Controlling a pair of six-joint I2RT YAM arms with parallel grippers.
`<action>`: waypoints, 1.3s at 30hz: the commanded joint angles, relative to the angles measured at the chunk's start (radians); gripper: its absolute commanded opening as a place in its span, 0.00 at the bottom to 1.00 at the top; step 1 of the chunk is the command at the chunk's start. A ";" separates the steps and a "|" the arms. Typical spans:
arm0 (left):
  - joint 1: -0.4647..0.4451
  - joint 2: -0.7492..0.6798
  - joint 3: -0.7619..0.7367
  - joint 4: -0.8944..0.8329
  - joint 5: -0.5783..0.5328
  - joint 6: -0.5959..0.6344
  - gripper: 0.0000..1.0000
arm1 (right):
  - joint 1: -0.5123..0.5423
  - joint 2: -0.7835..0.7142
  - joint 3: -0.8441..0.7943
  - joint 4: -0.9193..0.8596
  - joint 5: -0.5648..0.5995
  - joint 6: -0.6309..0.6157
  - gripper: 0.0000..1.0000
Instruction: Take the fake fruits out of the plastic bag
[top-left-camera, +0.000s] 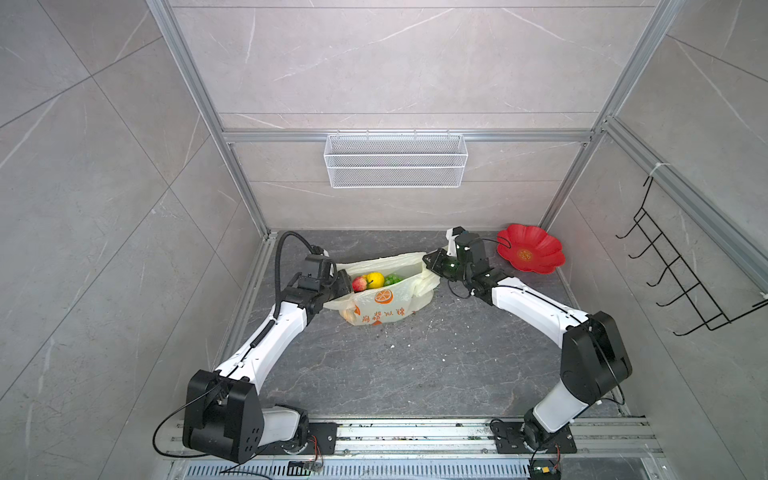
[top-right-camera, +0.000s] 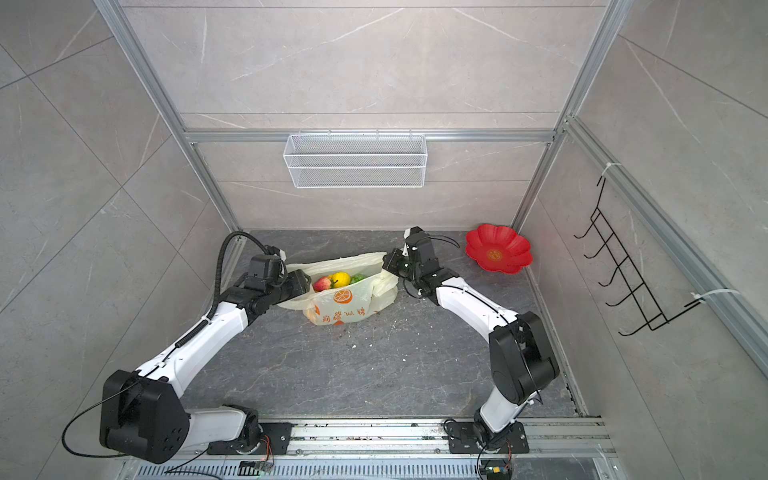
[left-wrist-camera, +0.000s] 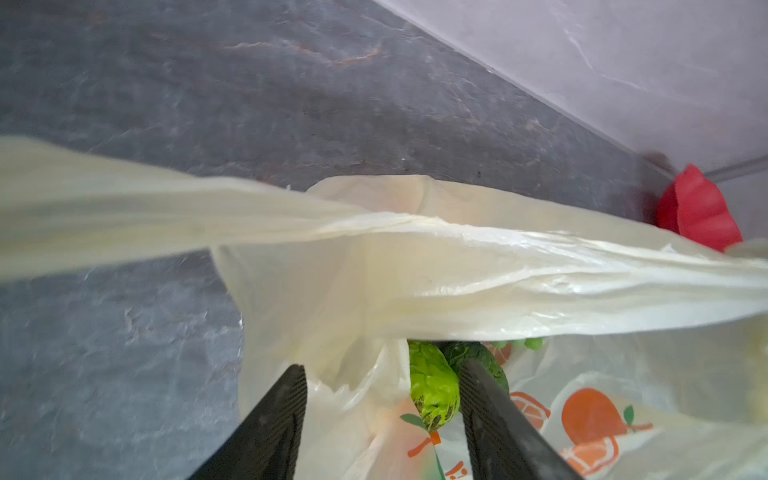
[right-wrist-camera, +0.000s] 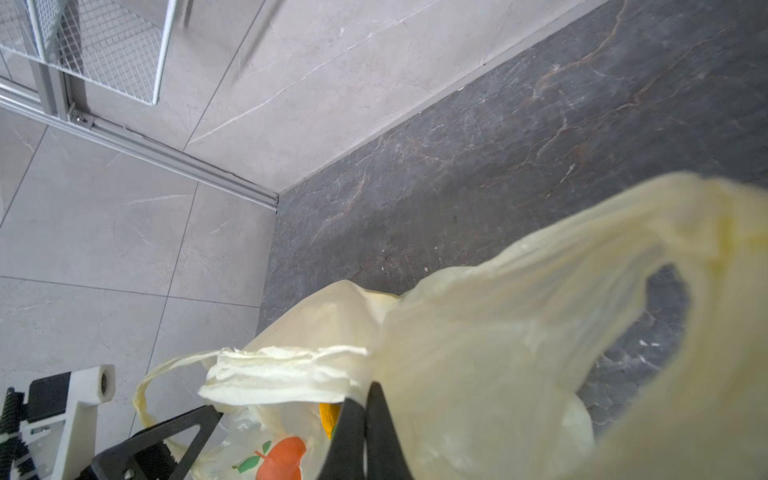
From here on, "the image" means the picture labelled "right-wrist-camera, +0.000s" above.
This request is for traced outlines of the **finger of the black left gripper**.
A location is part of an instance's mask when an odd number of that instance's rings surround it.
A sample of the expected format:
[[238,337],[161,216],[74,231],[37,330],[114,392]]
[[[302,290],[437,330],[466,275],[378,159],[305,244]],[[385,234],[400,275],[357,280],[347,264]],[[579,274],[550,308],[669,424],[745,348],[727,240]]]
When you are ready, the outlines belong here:
[[[145,428],[126,441],[96,455],[89,466],[89,478],[100,480],[184,479],[218,426],[222,414],[207,405],[188,411],[155,426]],[[170,439],[197,429],[181,458],[170,451]]]

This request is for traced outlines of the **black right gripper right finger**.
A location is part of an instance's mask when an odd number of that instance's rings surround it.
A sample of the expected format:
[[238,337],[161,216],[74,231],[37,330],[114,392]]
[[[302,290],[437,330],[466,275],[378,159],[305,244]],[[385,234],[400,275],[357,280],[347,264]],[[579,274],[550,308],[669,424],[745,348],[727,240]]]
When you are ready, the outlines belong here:
[[371,384],[366,401],[365,449],[368,480],[414,479],[379,382]]

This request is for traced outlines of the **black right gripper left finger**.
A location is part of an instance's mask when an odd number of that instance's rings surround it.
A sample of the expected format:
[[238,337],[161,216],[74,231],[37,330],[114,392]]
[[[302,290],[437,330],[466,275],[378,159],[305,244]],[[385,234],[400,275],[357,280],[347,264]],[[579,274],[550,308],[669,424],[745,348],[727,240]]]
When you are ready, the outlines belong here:
[[365,408],[345,399],[318,480],[364,480]]

